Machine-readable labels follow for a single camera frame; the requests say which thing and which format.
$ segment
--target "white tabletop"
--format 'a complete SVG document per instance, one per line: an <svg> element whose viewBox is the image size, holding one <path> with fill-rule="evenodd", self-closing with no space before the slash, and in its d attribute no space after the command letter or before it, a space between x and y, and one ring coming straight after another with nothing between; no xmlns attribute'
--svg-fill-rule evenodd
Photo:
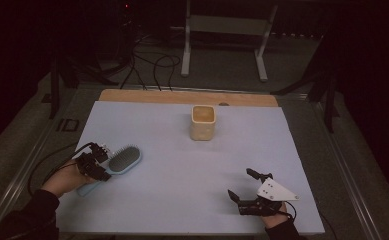
<svg viewBox="0 0 389 240"><path fill-rule="evenodd" d="M160 235L259 234L255 216L240 216L227 190L256 198L261 182L246 168L272 173L296 193L295 225L324 232L281 108L216 106L211 141L189 137L193 105L96 102L78 148L105 143L112 151L137 145L141 162L86 197L65 194L57 210L62 232Z"/></svg>

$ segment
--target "dark background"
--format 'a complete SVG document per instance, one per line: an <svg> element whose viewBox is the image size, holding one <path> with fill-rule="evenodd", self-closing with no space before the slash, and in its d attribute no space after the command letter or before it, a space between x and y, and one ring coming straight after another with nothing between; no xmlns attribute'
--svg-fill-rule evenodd
<svg viewBox="0 0 389 240"><path fill-rule="evenodd" d="M309 70L335 67L338 91L344 94L389 182L389 2L373 0L340 7L333 4L325 7L322 2L295 2L282 5L273 31L315 37L327 33ZM193 9L207 14L208 4L210 1L199 1ZM78 25L83 23L78 18L78 6L77 1L0 1L0 133L36 93L38 81L49 72L51 37L67 34L62 41L68 44L83 38L86 29ZM168 36L169 26L184 25L184 1L143 0L134 6L137 21L144 30L163 38ZM63 15L54 20L58 9L67 11L58 11ZM222 14L260 16L254 7L239 6L235 13L231 9L223 9ZM65 24L66 16L76 25ZM54 22L57 19L64 23ZM320 24L311 28L310 23ZM77 45L84 44L88 49L92 47L87 42Z"/></svg>

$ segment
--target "robotic hand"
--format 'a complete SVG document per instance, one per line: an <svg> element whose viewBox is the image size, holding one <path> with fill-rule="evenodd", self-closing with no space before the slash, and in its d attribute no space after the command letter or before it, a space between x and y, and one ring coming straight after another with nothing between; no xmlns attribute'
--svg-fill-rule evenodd
<svg viewBox="0 0 389 240"><path fill-rule="evenodd" d="M248 168L247 174L256 180L260 179L262 186L257 190L258 197L255 200L240 200L240 197L228 190L229 197L238 205L240 215L266 217L279 213L292 218L290 214L280 212L279 209L283 201L299 200L297 195L274 181L271 173L265 175Z"/></svg>

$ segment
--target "person's left hand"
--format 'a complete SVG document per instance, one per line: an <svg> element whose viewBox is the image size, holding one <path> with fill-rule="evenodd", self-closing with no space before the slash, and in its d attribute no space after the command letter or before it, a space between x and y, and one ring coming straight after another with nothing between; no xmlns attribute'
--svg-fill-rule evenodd
<svg viewBox="0 0 389 240"><path fill-rule="evenodd" d="M58 170L41 189L53 193L58 198L86 183L93 183L96 180L82 175L74 159L67 161L62 169Z"/></svg>

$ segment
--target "dark floor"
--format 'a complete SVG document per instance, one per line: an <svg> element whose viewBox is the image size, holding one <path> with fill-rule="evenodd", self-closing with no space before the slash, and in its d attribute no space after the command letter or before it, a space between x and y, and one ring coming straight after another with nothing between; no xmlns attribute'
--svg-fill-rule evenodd
<svg viewBox="0 0 389 240"><path fill-rule="evenodd" d="M318 42L315 40L271 37L264 55L269 81L258 79L254 54L251 49L215 48L193 44L189 77L180 76L181 64L159 68L154 63L163 54L182 58L180 42L153 44L145 39L136 49L135 69L124 86L115 88L141 89L141 81L148 90L160 88L174 91L208 90L240 91L269 94L299 80ZM170 58L159 63L172 65ZM122 83L129 68L110 77ZM41 103L49 92L49 76L39 84L38 93L19 112L0 136L0 218L10 209L21 208L29 199L26 192L28 170L42 157L63 146L77 142L92 104L102 89L110 88L97 82L84 81L78 89L62 89L62 107L53 120L49 120L50 106ZM341 94L336 95L338 117L333 118L334 134L322 123L322 107L310 103L306 94L310 86L291 94L278 96L278 104L287 117L303 168L323 216L325 234L308 236L309 239L389 239L389 186L387 185L369 147L353 122ZM60 119L81 122L75 132L56 131ZM34 187L42 176L72 152L68 148L47 161L34 176ZM62 234L62 239L93 239L100 236ZM117 239L266 239L266 235L251 237L195 237L195 236L119 236Z"/></svg>

